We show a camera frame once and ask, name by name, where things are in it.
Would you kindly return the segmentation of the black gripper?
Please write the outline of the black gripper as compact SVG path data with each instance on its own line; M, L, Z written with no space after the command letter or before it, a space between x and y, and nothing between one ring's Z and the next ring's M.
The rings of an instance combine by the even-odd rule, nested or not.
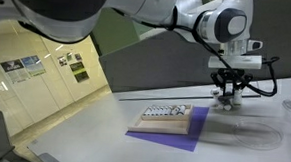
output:
M232 72L226 68L220 68L217 72L211 73L210 77L217 87L226 87L228 90L242 90L253 79L251 73L246 74L242 69L235 69L234 72L238 74L239 77L234 76Z

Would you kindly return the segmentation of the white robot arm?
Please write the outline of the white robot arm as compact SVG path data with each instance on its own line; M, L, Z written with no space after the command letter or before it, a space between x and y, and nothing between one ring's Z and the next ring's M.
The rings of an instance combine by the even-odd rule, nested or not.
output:
M0 21L17 20L45 38L72 44L90 34L107 8L206 48L222 44L233 59L211 57L212 68L247 68L240 58L263 46L250 39L254 0L0 0Z

